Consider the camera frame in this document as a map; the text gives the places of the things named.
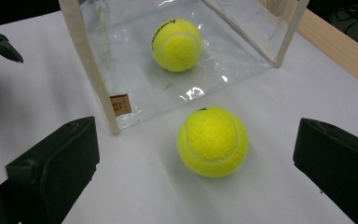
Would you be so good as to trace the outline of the transparent tote bag beige trim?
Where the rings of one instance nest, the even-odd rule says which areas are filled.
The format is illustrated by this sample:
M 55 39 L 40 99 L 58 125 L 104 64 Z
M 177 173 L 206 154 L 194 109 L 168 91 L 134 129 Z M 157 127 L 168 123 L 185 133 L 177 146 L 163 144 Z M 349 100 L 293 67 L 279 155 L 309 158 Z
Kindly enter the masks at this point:
M 310 0 L 58 0 L 111 132 L 282 65 Z M 168 19 L 201 33 L 197 64 L 172 73 L 152 57 Z

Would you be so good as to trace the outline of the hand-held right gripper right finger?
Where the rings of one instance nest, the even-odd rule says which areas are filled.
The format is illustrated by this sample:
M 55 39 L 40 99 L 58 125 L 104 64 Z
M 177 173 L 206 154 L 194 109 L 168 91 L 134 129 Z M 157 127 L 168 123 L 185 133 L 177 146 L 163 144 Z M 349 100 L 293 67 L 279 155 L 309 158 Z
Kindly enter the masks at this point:
M 295 167 L 358 224 L 358 137 L 315 119 L 299 123 Z

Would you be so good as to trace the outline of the white table board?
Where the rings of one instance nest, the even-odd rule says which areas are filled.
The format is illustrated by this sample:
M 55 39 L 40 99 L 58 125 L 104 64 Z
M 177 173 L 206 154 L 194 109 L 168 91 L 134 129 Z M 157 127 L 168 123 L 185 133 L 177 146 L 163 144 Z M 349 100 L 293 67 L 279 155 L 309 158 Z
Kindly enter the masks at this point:
M 358 80 L 301 36 L 282 67 L 112 135 L 61 13 L 0 26 L 22 62 L 0 56 L 0 182 L 6 165 L 64 123 L 92 116 L 101 160 L 64 224 L 351 224 L 293 163 L 298 123 L 358 136 Z M 192 111 L 220 105 L 250 149 L 224 178 L 189 172 L 176 134 Z

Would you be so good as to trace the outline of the yellow tennis ball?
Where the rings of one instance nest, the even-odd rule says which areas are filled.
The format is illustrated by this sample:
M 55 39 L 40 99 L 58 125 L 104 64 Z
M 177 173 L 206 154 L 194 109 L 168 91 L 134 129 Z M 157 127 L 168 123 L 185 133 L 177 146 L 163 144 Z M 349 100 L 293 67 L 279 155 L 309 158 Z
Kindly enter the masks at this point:
M 176 18 L 164 21 L 151 41 L 155 62 L 170 72 L 192 68 L 203 53 L 199 29 L 190 21 Z
M 218 106 L 190 114 L 177 134 L 178 153 L 186 167 L 204 177 L 234 173 L 248 152 L 247 132 L 231 112 Z

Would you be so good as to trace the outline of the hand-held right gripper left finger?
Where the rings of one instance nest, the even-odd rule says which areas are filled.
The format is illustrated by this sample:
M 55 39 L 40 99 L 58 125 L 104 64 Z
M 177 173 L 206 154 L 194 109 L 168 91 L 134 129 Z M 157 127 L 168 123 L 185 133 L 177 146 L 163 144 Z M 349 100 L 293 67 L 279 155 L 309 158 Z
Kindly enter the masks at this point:
M 62 224 L 100 161 L 95 118 L 76 119 L 6 166 L 10 224 Z

